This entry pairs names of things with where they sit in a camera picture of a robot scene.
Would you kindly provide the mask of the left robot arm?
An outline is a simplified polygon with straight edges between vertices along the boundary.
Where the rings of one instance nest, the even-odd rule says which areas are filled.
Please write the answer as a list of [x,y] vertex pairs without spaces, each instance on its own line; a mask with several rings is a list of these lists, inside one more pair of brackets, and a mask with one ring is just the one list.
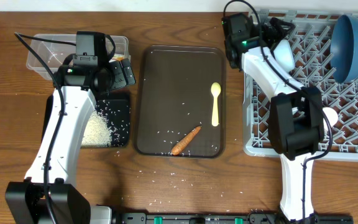
[[8,184],[6,203],[16,223],[114,223],[109,206],[92,206],[77,191],[76,167],[95,94],[113,90],[118,78],[134,84],[131,63],[125,58],[103,65],[89,57],[50,75],[55,90],[40,149],[24,180]]

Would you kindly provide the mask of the white rice pile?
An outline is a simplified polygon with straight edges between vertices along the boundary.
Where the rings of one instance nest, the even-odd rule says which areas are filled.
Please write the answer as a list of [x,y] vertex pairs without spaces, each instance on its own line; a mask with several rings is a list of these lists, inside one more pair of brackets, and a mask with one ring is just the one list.
[[91,114],[81,142],[82,147],[122,147],[129,140],[130,112],[97,107]]

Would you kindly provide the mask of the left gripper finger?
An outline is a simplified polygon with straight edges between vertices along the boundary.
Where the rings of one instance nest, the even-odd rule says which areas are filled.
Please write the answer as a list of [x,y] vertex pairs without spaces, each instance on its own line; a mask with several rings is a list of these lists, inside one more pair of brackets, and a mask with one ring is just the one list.
[[110,62],[112,74],[114,76],[114,83],[111,85],[112,90],[118,90],[124,88],[127,85],[126,79],[124,78],[124,72],[120,61]]
[[127,85],[134,85],[136,83],[136,80],[131,67],[130,60],[128,58],[122,59],[121,65]]

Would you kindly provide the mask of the dark blue plate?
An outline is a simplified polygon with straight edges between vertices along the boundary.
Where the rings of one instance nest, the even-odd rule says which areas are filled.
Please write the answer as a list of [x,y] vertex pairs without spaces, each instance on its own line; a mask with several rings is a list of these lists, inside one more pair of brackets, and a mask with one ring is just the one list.
[[358,17],[341,15],[331,36],[330,63],[336,71],[337,83],[348,83],[358,78]]

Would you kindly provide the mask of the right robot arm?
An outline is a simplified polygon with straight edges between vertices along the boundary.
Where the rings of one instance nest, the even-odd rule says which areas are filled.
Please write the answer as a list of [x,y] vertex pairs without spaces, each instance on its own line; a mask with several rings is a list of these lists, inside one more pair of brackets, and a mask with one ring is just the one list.
[[251,18],[242,13],[225,16],[222,25],[230,66],[251,76],[270,102],[268,139],[282,164],[282,221],[311,223],[314,209],[307,166],[324,138],[321,92],[288,74]]

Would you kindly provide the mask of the pink cup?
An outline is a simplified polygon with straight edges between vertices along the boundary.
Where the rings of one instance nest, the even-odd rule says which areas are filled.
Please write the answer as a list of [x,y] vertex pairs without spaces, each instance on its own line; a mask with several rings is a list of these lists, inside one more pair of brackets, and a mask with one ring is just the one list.
[[330,107],[324,107],[323,112],[330,123],[330,127],[333,127],[338,122],[338,113]]

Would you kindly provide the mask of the light blue bowl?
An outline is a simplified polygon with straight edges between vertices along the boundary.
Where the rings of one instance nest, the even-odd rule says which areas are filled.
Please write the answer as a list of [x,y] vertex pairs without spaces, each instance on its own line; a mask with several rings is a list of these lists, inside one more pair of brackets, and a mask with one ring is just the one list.
[[295,68],[295,60],[288,40],[281,40],[272,50],[275,60],[284,71],[290,73]]

